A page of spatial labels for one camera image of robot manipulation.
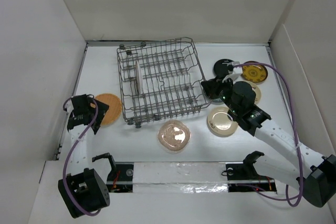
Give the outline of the black round plate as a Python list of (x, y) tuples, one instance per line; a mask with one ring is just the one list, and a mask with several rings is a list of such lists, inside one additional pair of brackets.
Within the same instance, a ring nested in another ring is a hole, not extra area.
[(215, 81), (221, 82), (224, 80), (224, 78), (229, 77), (232, 80), (236, 80), (238, 76), (233, 73), (233, 69), (230, 70), (228, 68), (228, 65), (230, 65), (233, 62), (233, 60), (230, 59), (220, 59), (217, 62), (215, 62), (213, 66), (213, 73), (215, 75)]

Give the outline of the white plate with red characters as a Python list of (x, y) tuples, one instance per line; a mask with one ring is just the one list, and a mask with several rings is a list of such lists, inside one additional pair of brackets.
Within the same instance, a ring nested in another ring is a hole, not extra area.
[(141, 70), (141, 67), (138, 61), (135, 62), (135, 73), (136, 73), (138, 94), (142, 95), (143, 94), (143, 76), (142, 76), (142, 70)]

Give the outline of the brown translucent square plate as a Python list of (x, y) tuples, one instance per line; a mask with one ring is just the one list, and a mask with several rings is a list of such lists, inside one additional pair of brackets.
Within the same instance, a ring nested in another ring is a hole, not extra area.
[(191, 139), (190, 129), (181, 121), (165, 122), (157, 133), (159, 143), (170, 152), (180, 152)]

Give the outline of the cream plate with black print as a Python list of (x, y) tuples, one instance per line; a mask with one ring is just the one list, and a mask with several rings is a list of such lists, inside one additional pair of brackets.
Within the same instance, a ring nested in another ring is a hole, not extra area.
[(247, 82), (251, 86), (252, 90), (255, 92), (255, 94), (256, 94), (255, 104), (258, 104), (261, 101), (261, 97), (262, 97), (262, 93), (261, 93), (260, 88), (258, 87), (258, 85), (256, 85), (255, 83), (253, 83), (251, 81), (246, 81), (245, 80), (245, 82)]

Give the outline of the cream plate with gold centre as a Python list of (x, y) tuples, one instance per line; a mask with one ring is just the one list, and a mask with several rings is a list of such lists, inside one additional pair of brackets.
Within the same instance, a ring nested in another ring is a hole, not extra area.
[(210, 111), (207, 116), (207, 125), (213, 134), (220, 137), (228, 137), (236, 132), (238, 123), (233, 121), (228, 114), (229, 109), (219, 106)]

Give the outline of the yellow and brown patterned plate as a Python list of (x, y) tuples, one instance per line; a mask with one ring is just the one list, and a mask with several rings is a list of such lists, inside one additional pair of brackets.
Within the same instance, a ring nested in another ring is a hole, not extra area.
[(242, 66), (242, 78), (253, 82), (262, 83), (268, 78), (268, 70), (263, 65), (256, 65), (256, 61), (247, 61)]

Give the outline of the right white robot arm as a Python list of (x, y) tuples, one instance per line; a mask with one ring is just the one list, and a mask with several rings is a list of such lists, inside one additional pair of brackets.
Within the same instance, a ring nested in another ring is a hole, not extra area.
[(248, 178), (269, 176), (299, 191), (315, 207), (323, 207), (335, 195), (335, 155), (324, 156), (284, 131), (271, 116), (255, 105), (256, 94), (244, 81), (203, 81), (210, 99), (220, 99), (239, 127), (275, 149), (289, 166), (278, 164), (264, 153), (254, 151), (244, 159), (243, 174)]

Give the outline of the orange woven round plate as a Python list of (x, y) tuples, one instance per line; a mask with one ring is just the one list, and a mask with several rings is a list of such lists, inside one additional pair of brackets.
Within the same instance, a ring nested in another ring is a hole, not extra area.
[(112, 93), (103, 93), (95, 96), (95, 99), (109, 106), (109, 109), (101, 122), (101, 126), (107, 126), (114, 123), (122, 112), (122, 103), (119, 97)]

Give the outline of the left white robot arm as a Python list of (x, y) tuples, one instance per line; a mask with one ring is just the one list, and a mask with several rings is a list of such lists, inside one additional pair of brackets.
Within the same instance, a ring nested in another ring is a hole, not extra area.
[(92, 144), (109, 106), (92, 94), (76, 95), (64, 102), (68, 113), (67, 132), (70, 150), (58, 181), (58, 190), (70, 213), (76, 219), (94, 217), (110, 205), (107, 180), (117, 175), (110, 153), (92, 155)]

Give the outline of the blue floral teal plate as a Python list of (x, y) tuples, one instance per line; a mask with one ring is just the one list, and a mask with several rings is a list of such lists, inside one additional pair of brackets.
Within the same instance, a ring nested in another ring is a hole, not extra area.
[(210, 90), (203, 89), (205, 98), (215, 104), (223, 104), (223, 101), (220, 99), (220, 97), (214, 93), (211, 93)]

